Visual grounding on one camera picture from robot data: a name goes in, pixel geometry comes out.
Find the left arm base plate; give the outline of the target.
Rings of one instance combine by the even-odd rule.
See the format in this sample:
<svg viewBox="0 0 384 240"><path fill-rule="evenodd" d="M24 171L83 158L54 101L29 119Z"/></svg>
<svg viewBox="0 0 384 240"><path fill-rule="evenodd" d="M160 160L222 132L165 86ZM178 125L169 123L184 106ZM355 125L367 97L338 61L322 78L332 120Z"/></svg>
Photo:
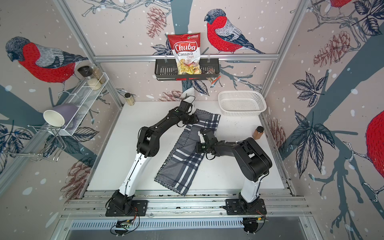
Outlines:
<svg viewBox="0 0 384 240"><path fill-rule="evenodd" d="M116 190L106 203L106 217L145 216L149 201L133 200L133 197L123 195Z"/></svg>

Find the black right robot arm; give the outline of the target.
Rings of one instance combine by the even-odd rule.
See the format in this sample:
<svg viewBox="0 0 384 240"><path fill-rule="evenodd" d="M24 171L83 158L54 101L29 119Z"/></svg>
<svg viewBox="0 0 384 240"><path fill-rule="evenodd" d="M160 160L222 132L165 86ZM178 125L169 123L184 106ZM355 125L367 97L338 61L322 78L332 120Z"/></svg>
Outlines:
<svg viewBox="0 0 384 240"><path fill-rule="evenodd" d="M243 141L218 141L211 129L198 131L200 141L196 144L199 154L216 157L234 157L241 172L245 176L240 199L247 203L254 203L259 199L259 189L263 178L269 175L273 166L271 158L253 138Z"/></svg>

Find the grey plaid pillowcase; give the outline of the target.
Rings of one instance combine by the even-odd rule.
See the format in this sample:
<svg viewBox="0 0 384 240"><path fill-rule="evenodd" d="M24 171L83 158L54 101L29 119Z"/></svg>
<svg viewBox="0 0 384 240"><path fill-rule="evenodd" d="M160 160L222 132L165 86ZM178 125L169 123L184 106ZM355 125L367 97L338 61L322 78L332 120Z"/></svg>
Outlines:
<svg viewBox="0 0 384 240"><path fill-rule="evenodd" d="M196 145L201 142L199 131L211 129L216 132L221 118L220 114L199 109L195 114L199 121L185 126L155 177L155 182L182 196L187 195L204 158L204 154L196 152Z"/></svg>

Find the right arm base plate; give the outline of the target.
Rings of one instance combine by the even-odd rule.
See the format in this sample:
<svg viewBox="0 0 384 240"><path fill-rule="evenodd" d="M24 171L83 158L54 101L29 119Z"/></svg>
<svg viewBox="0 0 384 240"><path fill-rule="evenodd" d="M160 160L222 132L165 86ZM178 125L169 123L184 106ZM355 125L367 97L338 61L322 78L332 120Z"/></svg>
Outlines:
<svg viewBox="0 0 384 240"><path fill-rule="evenodd" d="M222 206L228 215L262 215L267 214L265 202L261 198L257 198L251 203L247 203L244 199L227 199L226 204Z"/></svg>

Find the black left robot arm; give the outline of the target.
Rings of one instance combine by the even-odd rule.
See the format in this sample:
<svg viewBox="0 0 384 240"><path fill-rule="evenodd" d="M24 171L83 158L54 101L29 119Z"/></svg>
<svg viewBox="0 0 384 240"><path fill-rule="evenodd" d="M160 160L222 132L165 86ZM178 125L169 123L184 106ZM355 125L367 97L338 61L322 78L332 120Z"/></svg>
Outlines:
<svg viewBox="0 0 384 240"><path fill-rule="evenodd" d="M142 127L138 134L137 154L134 163L115 194L119 197L133 197L137 185L150 160L160 149L161 136L172 126L182 122L184 125L196 124L199 118L194 111L194 100L191 96L182 100L178 107L169 110L168 114L155 125Z"/></svg>

